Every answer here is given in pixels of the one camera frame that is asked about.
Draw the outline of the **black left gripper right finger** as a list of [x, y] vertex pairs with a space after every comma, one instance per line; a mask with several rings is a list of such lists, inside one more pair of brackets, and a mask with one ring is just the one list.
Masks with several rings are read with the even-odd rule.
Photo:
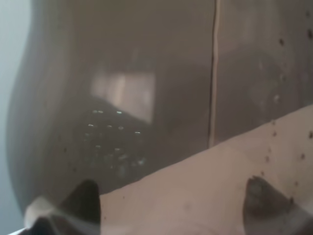
[[313, 215], [263, 178], [253, 176], [246, 183], [243, 227], [246, 235], [311, 235]]

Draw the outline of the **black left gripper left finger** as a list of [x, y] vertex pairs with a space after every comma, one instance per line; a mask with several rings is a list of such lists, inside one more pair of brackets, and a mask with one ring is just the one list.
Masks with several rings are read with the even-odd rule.
[[85, 180], [61, 203], [38, 197], [25, 211], [24, 235], [99, 235], [101, 205], [98, 185]]

